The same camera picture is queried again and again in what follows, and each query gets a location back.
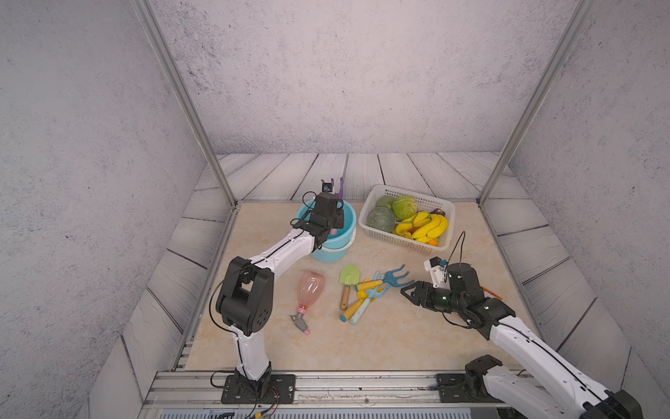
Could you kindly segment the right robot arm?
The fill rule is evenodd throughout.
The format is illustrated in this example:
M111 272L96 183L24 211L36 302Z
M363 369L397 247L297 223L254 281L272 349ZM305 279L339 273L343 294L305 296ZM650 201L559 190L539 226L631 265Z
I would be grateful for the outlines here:
M517 361L530 379L513 373L497 358L469 362L462 377L440 375L441 401L502 402L527 418L641 418L637 400L613 392L584 374L533 333L505 302L488 294L466 263L431 258L429 282L413 282L401 294L413 305L457 314L460 327L475 330Z

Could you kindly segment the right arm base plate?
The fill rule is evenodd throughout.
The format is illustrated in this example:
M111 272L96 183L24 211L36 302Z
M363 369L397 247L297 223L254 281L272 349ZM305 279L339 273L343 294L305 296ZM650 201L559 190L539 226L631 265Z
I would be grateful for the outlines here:
M441 403L499 403L469 373L438 374L435 377Z

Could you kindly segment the yellow shovel blue-tipped handle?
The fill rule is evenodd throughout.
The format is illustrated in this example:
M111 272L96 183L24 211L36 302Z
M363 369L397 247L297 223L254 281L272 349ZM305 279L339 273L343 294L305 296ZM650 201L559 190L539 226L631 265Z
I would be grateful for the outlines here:
M345 309L345 312L340 315L340 320L342 322L347 322L351 317L355 314L355 312L360 308L362 303L366 300L367 298L367 292L366 291L360 291L357 292L358 300L350 305L347 309Z

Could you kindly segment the purple rake pink handle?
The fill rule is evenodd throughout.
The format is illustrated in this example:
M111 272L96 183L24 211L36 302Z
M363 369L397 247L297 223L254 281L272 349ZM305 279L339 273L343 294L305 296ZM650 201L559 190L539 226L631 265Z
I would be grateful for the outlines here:
M342 199L343 196L344 196L344 183L345 183L345 181L344 181L344 178L343 178L343 176L342 176L342 177L340 178L340 188L339 188L338 191L335 193L336 197L338 197L339 199Z

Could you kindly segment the teal fork yellow handle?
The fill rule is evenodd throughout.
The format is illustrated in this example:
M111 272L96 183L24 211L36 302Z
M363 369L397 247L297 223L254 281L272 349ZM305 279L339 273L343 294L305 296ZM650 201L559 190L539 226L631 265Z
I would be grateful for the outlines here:
M409 272L405 272L405 265L402 265L398 269L390 270L380 275L380 279L374 279L372 281L367 281L360 283L355 286L357 292L366 291L368 289L375 288L375 286L382 286L383 284L395 287L403 288L404 286L410 286L415 281L409 280L407 282L401 283L400 280L408 276Z

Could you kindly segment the light blue rake pale handle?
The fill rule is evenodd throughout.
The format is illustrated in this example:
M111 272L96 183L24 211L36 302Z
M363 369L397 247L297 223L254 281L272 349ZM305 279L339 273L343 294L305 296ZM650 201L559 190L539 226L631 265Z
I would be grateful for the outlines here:
M388 286L383 281L383 275L380 272L376 272L373 279L364 281L356 286L359 302L353 306L354 311L348 318L348 323L356 326L371 303L374 300L380 299L386 293L387 289Z

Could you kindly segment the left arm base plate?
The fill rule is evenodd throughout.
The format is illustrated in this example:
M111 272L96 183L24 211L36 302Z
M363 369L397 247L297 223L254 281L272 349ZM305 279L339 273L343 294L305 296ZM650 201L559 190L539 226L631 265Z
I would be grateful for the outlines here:
M251 381L241 373L229 375L223 385L221 403L230 404L292 404L296 390L296 375L268 373Z

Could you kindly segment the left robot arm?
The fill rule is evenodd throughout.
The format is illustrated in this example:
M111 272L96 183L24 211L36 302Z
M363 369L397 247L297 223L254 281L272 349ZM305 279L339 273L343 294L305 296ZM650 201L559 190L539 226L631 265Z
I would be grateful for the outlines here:
M235 257L218 288L215 309L223 329L237 347L237 371L252 382L271 373L263 328L270 319L275 280L314 251L322 248L334 229L345 227L344 200L321 192L291 223L291 230L266 251L251 258Z

